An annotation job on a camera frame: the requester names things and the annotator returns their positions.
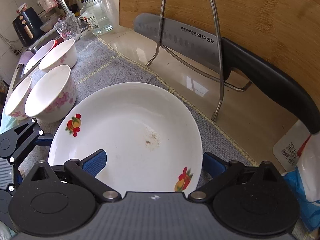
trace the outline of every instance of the black air fryer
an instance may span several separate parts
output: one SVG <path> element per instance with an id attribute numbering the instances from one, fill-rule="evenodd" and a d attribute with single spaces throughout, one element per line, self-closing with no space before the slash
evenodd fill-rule
<path id="1" fill-rule="evenodd" d="M 30 46 L 44 34 L 40 29 L 42 21 L 32 7 L 20 13 L 12 24 L 25 47 Z"/>

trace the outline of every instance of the tiled wall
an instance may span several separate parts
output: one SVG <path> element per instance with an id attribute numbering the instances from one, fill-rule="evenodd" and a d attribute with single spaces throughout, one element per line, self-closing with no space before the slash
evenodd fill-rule
<path id="1" fill-rule="evenodd" d="M 38 7 L 37 0 L 0 0 L 0 33 L 10 41 L 15 41 L 18 36 L 12 26 L 12 21 L 18 16 L 16 10 L 23 3 L 27 3 L 28 7 L 33 7 L 37 13 L 43 11 L 42 7 Z M 15 42 L 14 47 L 21 49 L 20 41 Z M 11 52 L 9 46 L 0 39 L 0 76 L 4 81 L 10 84 L 14 69 L 21 54 L 16 56 Z"/>

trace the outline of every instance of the jar label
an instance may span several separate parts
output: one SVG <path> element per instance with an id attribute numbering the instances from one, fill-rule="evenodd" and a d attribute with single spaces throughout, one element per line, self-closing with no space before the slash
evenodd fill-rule
<path id="1" fill-rule="evenodd" d="M 90 29 L 98 29 L 100 28 L 97 18 L 93 13 L 87 14 L 85 17 L 82 17 L 84 21 L 87 23 Z"/>

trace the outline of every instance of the beige tile countertop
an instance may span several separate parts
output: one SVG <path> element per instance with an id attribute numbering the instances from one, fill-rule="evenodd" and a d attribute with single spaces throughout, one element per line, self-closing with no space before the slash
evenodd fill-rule
<path id="1" fill-rule="evenodd" d="M 120 53 L 141 64 L 146 64 L 156 50 L 154 41 L 131 29 L 126 29 L 122 33 L 106 33 L 100 38 Z M 179 56 L 196 68 L 218 76 L 205 66 L 182 55 Z M 212 116 L 219 99 L 219 83 L 189 69 L 162 48 L 150 69 L 204 114 Z M 243 86 L 247 80 L 232 72 L 228 82 Z M 225 87 L 217 124 L 257 163 L 269 160 L 280 172 L 284 172 L 274 157 L 272 148 L 296 121 L 297 118 L 293 114 L 252 85 L 243 93 Z"/>

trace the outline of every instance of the wooden cutting board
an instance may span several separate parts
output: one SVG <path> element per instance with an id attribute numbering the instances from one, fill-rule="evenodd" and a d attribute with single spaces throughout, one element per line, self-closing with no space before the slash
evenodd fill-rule
<path id="1" fill-rule="evenodd" d="M 293 77 L 320 108 L 320 0 L 215 0 L 222 37 Z M 120 25 L 160 15 L 161 0 L 120 0 Z M 215 33 L 208 0 L 167 0 L 165 17 Z"/>

